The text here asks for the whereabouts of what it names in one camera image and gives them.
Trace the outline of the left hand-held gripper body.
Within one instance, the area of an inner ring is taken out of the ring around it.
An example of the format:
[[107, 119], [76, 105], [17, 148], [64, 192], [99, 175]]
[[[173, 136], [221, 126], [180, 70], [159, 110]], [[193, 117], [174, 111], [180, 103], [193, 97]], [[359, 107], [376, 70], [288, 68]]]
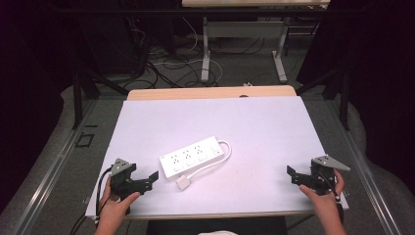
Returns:
[[131, 164], [122, 159], [116, 159], [111, 168], [111, 192], [120, 197], [127, 197], [134, 192], [144, 195], [146, 182], [149, 177], [133, 180], [131, 174], [136, 170], [136, 164]]

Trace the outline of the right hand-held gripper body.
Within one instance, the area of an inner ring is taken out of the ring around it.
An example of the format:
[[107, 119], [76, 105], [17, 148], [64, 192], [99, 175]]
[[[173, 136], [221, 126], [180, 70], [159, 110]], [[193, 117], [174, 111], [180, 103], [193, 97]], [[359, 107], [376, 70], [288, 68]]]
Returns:
[[324, 195], [329, 190], [335, 189], [334, 170], [350, 171], [350, 167], [338, 160], [325, 155], [311, 160], [309, 175], [300, 177], [300, 184], [313, 189], [319, 196]]

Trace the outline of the white plug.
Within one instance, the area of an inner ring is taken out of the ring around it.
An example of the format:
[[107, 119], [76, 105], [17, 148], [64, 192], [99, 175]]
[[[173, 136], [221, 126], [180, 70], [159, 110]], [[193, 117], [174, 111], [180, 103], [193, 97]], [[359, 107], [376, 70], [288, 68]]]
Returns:
[[177, 180], [176, 180], [176, 185], [178, 186], [179, 189], [184, 190], [186, 189], [189, 185], [191, 184], [190, 179], [185, 176], [185, 175], [181, 175]]

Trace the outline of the white power strip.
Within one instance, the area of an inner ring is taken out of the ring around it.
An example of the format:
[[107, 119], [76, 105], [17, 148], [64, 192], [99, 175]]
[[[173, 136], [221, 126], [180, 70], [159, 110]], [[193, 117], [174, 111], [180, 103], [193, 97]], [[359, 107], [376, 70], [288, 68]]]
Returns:
[[167, 179], [192, 172], [202, 166], [221, 159], [225, 155], [219, 141], [211, 136], [187, 147], [160, 157], [160, 163]]

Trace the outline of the person's right hand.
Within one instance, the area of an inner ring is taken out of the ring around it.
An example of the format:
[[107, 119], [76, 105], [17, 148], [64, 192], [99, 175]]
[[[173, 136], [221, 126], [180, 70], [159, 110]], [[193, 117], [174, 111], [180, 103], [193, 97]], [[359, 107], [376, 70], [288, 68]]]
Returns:
[[314, 210], [320, 219], [326, 217], [329, 219], [340, 217], [337, 199], [340, 198], [343, 193], [345, 182], [338, 171], [334, 170], [334, 174], [336, 178], [335, 189], [325, 195], [319, 196], [307, 186], [300, 186], [302, 193], [307, 196], [314, 205]]

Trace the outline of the person's left hand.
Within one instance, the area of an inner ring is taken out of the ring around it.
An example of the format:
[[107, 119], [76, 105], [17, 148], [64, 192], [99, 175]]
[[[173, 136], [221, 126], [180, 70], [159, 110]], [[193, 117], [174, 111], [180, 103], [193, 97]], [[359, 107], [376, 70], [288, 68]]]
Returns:
[[100, 200], [99, 224], [119, 227], [125, 217], [126, 210], [140, 197], [139, 192], [134, 192], [126, 199], [119, 201], [118, 196], [111, 193], [111, 179], [108, 178]]

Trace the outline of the person's dark clothing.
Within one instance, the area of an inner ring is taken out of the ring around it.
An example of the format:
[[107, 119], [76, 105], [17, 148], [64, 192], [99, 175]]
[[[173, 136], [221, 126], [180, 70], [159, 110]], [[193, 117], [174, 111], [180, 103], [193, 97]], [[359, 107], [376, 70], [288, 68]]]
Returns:
[[237, 235], [288, 235], [284, 216], [150, 220], [147, 235], [199, 235], [215, 231]]

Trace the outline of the black metal stand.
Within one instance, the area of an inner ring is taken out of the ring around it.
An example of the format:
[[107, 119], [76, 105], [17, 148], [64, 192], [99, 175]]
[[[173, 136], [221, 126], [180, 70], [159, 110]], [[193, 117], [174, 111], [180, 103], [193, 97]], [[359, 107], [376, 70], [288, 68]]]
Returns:
[[129, 91], [106, 79], [101, 74], [87, 68], [86, 66], [76, 66], [72, 74], [72, 88], [74, 101], [74, 123], [73, 129], [77, 129], [83, 120], [82, 93], [89, 99], [98, 99], [101, 95], [97, 83], [102, 83], [121, 95], [127, 95]]
[[315, 86], [327, 82], [322, 96], [325, 100], [334, 100], [337, 94], [341, 95], [339, 107], [339, 120], [346, 131], [349, 131], [348, 126], [348, 101], [349, 101], [349, 83], [350, 76], [346, 69], [332, 69], [323, 73], [317, 78], [313, 79], [306, 85], [301, 86], [296, 90], [298, 95], [305, 93], [307, 90]]

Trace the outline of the white desk with metal legs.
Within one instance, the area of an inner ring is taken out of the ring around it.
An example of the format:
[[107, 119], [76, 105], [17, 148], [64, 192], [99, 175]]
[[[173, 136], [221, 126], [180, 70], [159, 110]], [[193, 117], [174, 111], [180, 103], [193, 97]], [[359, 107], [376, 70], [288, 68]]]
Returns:
[[[311, 7], [328, 6], [331, 0], [182, 0], [182, 6], [191, 10], [309, 10]], [[203, 17], [204, 57], [201, 81], [209, 79], [210, 58], [209, 40], [211, 38], [276, 38], [277, 49], [272, 57], [278, 80], [288, 81], [282, 64], [282, 52], [289, 31], [289, 17], [279, 17], [277, 21], [259, 20], [209, 20]]]

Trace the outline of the aluminium floor rail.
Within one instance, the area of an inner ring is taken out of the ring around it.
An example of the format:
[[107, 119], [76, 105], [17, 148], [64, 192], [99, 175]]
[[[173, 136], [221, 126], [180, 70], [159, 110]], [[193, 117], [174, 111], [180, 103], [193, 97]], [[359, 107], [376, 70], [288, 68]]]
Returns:
[[394, 221], [389, 207], [379, 190], [371, 169], [364, 159], [362, 153], [358, 150], [350, 132], [344, 128], [344, 125], [340, 121], [339, 111], [335, 101], [327, 101], [326, 105], [335, 119], [337, 128], [340, 130], [344, 137], [346, 144], [350, 150], [350, 158], [353, 163], [354, 169], [358, 174], [360, 181], [366, 191], [369, 201], [380, 221], [386, 235], [402, 235], [396, 222]]
[[84, 217], [102, 163], [88, 145], [98, 103], [86, 103], [76, 129], [71, 127], [71, 102], [65, 104], [57, 127], [4, 213], [16, 218], [4, 229], [7, 235], [70, 235]]

